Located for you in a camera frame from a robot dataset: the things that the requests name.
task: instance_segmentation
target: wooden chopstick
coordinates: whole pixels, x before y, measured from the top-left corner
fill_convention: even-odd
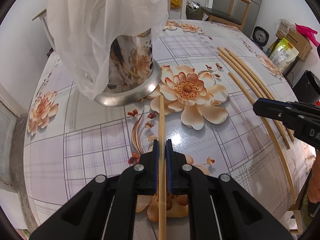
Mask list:
[[[225,48],[227,52],[233,57],[248,73],[249,75],[253,78],[253,80],[258,84],[258,86],[262,89],[263,93],[266,95],[268,99],[275,100],[274,96],[270,93],[268,88],[265,86],[265,84],[262,83],[262,81],[257,77],[257,75],[244,63],[239,57],[237,57],[232,51],[228,48]],[[293,133],[290,129],[286,128],[290,139],[292,142],[294,142],[295,138],[293,136]]]
[[[245,89],[245,87],[242,85],[242,83],[239,81],[239,79],[231,72],[228,73],[228,75],[231,77],[231,79],[236,83],[236,85],[240,88],[240,90],[244,93],[244,95],[246,96],[246,98],[250,101],[250,103],[253,105],[255,103],[253,97],[250,95],[250,93]],[[280,157],[280,160],[282,162],[282,165],[284,167],[284,172],[287,176],[287,180],[289,182],[289,187],[290,187],[290,190],[291,190],[291,195],[292,195],[292,200],[293,200],[293,203],[295,204],[296,203],[296,195],[295,195],[295,191],[294,191],[294,185],[293,185],[293,181],[292,181],[292,177],[291,177],[291,173],[290,173],[290,170],[289,170],[289,166],[288,166],[288,163],[285,159],[285,156],[283,154],[283,151],[280,147],[280,144],[279,142],[277,141],[277,138],[270,126],[270,124],[268,123],[268,121],[264,118],[264,117],[260,117],[261,118],[261,121],[263,122],[264,126],[266,127],[267,131],[268,131],[268,134],[278,152],[278,155]]]
[[[160,96],[159,107],[159,240],[167,238],[167,172],[165,163],[165,122],[164,122],[164,96]]]
[[[239,63],[234,60],[226,51],[224,51],[222,48],[218,47],[219,55],[223,54],[223,59],[225,60],[225,58],[227,58],[229,61],[231,61],[231,64],[229,64],[240,76],[241,78],[247,83],[247,85],[252,89],[252,91],[257,95],[258,98],[262,98],[262,94],[259,91],[259,86],[257,85],[257,83],[252,79],[252,77],[242,68],[241,65],[239,65]],[[277,120],[273,120],[273,122],[275,123],[278,131],[280,132],[282,139],[285,143],[285,145],[287,146],[288,149],[290,149],[290,145],[289,142],[287,140],[287,137],[284,133],[284,130],[280,124],[279,121]]]

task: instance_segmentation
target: metal rivet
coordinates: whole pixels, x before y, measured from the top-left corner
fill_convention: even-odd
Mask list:
[[[184,171],[191,171],[192,170],[192,166],[190,164],[183,164],[182,165],[182,169]]]
[[[230,181],[230,176],[229,176],[228,174],[222,174],[222,175],[220,176],[220,179],[221,179],[222,181],[224,181],[224,182],[228,182],[228,181]]]
[[[144,166],[142,164],[137,164],[134,166],[135,171],[143,171]]]
[[[106,180],[106,177],[103,176],[103,175],[98,175],[96,178],[95,178],[95,181],[98,182],[98,183],[102,183]]]

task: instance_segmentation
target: chair leg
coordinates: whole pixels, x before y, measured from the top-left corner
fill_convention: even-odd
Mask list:
[[[295,218],[296,223],[297,223],[298,232],[299,232],[299,234],[302,234],[303,233],[303,223],[302,223],[301,211],[300,210],[294,210],[293,214],[294,214],[294,218]]]

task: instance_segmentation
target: chair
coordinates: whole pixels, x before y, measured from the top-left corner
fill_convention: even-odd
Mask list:
[[[209,16],[210,22],[212,22],[213,20],[219,21],[224,24],[238,27],[242,31],[243,27],[244,27],[245,20],[248,15],[251,0],[240,0],[240,1],[245,2],[247,4],[247,6],[244,10],[244,14],[243,14],[241,22],[238,19],[231,16],[234,1],[235,0],[231,0],[228,13],[218,11],[218,10],[215,10],[212,8],[207,8],[207,7],[201,7],[201,9],[202,9],[203,13],[205,13],[206,15]]]

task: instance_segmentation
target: pink plastic bag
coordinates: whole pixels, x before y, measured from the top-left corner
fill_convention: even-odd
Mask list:
[[[309,40],[311,40],[312,43],[313,43],[316,47],[318,47],[318,46],[320,45],[320,43],[319,43],[319,42],[316,40],[316,38],[315,38],[315,34],[318,34],[317,31],[315,31],[315,30],[313,30],[313,29],[311,29],[311,28],[309,28],[309,27],[302,26],[302,25],[297,25],[297,24],[296,24],[296,27],[297,27],[297,31],[298,31],[300,34],[308,37]]]

